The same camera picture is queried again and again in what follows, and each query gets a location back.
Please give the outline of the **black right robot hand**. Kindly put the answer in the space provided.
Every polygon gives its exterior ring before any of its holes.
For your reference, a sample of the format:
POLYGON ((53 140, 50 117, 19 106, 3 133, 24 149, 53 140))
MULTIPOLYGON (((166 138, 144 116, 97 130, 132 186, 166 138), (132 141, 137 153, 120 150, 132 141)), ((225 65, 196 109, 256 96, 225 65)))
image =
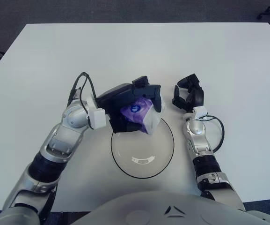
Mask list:
POLYGON ((174 88, 172 104, 188 113, 193 112, 194 107, 203 106, 204 91, 199 83, 200 81, 196 74, 191 74, 181 79, 174 88), (188 96, 186 99, 180 96, 180 88, 187 90, 188 96))

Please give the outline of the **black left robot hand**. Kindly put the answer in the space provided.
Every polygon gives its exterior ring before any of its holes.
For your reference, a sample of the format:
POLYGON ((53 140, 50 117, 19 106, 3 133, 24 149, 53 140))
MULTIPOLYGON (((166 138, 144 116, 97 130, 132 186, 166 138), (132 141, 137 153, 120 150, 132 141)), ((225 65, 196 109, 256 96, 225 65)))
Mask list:
POLYGON ((134 132, 143 126, 131 122, 120 112, 121 108, 129 106, 140 97, 150 99, 156 112, 161 112, 162 100, 160 95, 161 86, 151 85, 147 76, 141 76, 132 83, 120 84, 95 99, 97 106, 105 110, 109 116, 109 122, 114 133, 134 132))

